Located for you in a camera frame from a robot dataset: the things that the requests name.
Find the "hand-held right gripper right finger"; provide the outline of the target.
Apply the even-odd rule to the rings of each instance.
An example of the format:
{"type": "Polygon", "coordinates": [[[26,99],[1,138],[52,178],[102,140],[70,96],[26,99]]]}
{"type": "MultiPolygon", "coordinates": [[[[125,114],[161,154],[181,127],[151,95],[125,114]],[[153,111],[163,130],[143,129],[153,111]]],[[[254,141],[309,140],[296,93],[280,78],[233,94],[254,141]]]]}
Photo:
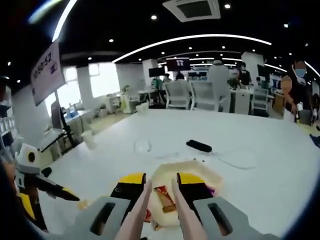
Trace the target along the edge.
{"type": "Polygon", "coordinates": [[[248,217],[221,197],[213,196],[198,176],[176,174],[176,209],[185,240],[251,240],[248,217]]]}

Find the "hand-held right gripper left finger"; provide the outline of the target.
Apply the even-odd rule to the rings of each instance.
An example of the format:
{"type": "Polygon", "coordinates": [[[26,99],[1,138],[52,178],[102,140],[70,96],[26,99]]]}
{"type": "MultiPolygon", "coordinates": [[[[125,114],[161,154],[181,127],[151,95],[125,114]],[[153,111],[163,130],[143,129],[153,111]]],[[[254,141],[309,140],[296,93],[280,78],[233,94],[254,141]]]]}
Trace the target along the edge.
{"type": "Polygon", "coordinates": [[[72,227],[73,240],[139,240],[147,212],[147,174],[120,178],[110,196],[84,209],[72,227]]]}

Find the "person's left hand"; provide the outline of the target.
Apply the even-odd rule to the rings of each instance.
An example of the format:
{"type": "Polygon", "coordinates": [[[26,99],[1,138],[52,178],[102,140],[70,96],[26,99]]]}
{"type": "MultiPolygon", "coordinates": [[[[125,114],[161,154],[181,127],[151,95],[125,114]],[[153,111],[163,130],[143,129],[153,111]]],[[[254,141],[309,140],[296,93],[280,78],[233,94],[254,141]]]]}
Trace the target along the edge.
{"type": "Polygon", "coordinates": [[[6,161],[0,161],[0,198],[6,202],[14,201],[16,197],[15,166],[6,161]]]}

